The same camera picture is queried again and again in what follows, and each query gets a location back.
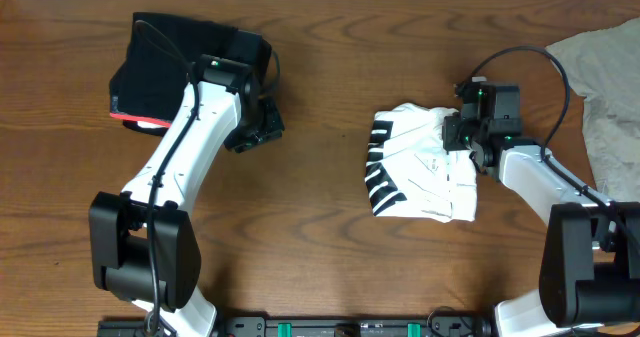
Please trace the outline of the white t-shirt black logo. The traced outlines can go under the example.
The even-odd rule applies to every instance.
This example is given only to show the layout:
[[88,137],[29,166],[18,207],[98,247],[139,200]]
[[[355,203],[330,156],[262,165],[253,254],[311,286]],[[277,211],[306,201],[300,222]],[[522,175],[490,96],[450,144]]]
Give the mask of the white t-shirt black logo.
[[470,153],[443,147],[454,108],[404,103],[374,115],[364,182],[376,217],[475,220],[476,169]]

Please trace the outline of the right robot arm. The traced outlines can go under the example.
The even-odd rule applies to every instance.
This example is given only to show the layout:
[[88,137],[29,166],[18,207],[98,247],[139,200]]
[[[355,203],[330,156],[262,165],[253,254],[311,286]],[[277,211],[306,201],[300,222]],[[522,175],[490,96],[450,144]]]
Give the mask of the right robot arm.
[[444,120],[446,151],[518,194],[547,226],[536,290],[499,303],[499,336],[597,334],[639,320],[639,205],[590,189],[552,153],[520,137],[517,119]]

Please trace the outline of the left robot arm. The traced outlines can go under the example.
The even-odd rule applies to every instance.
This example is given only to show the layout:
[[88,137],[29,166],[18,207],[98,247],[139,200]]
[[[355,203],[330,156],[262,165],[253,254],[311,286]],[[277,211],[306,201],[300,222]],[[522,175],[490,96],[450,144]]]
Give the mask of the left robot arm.
[[89,208],[95,285],[145,310],[102,321],[100,336],[214,336],[218,311],[197,284],[202,259],[190,215],[222,147],[238,153],[281,137],[282,120],[248,64],[203,55],[145,166]]

